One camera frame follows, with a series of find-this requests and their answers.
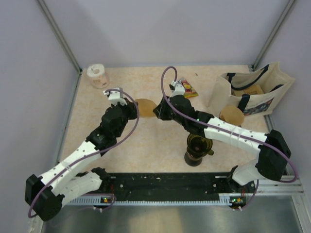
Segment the brown paper coffee filter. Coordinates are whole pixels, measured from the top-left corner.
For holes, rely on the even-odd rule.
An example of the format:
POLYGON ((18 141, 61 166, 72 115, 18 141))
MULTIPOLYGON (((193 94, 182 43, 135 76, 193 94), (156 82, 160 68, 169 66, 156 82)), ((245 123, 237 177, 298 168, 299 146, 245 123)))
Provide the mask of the brown paper coffee filter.
POLYGON ((156 117, 153 110, 157 105, 149 99, 136 99, 135 102, 138 104, 139 116, 142 118, 156 117))
POLYGON ((238 107, 228 105, 220 112, 220 119, 229 124, 241 126, 244 122, 245 116, 238 107))

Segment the dark green coffee dripper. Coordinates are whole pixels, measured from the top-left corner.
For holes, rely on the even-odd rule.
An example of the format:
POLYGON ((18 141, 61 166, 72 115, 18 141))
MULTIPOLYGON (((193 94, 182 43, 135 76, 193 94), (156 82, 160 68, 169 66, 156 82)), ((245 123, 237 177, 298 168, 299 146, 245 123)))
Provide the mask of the dark green coffee dripper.
POLYGON ((187 152, 194 158, 201 158, 207 154, 212 156, 214 154, 212 146, 212 139, 194 134, 189 134, 187 137, 187 152))

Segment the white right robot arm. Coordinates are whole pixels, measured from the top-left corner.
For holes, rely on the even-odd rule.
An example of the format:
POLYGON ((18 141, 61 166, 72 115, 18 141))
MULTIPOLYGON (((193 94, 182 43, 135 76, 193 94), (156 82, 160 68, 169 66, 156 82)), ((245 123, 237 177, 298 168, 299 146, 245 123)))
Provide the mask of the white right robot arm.
POLYGON ((234 126, 212 114, 195 110, 182 95, 163 97, 153 112, 161 120, 179 123, 191 134, 218 140, 255 155, 254 160, 232 169, 226 183, 230 191, 238 192, 250 181, 263 178, 282 181, 291 152, 279 131, 261 133, 234 126))

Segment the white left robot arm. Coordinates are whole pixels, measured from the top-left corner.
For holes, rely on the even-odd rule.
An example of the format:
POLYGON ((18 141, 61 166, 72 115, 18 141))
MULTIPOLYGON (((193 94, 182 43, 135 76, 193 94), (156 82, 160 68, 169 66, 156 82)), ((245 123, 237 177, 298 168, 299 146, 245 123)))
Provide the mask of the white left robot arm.
POLYGON ((31 175, 25 186, 25 201, 29 205, 28 217, 38 216, 43 221, 49 221, 72 200, 96 190, 106 192, 110 188, 110 180, 106 178, 107 173, 103 168, 94 168, 81 177, 77 174, 127 140, 135 128, 121 141, 117 139, 122 135, 128 121, 134 120, 134 126, 137 126, 139 117, 137 101, 117 99, 105 111, 100 125, 71 155, 40 176, 31 175))

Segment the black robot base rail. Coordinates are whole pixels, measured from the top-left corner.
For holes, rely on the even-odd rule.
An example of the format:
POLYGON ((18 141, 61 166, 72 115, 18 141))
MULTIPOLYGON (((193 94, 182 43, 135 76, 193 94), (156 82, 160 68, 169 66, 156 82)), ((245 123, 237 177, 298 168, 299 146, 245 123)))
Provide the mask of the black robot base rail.
POLYGON ((251 194, 254 182, 241 186, 225 172, 108 173, 96 194, 114 194, 118 201, 205 201, 219 194, 251 194))

